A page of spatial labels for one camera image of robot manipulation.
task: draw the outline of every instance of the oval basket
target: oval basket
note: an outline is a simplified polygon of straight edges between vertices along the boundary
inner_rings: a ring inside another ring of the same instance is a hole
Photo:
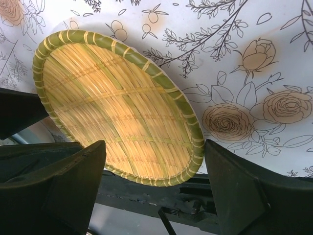
[[[36,50],[33,75],[42,104],[71,141],[105,140],[109,171],[173,186],[202,164],[203,134],[187,98],[123,43],[82,30],[54,33]]]

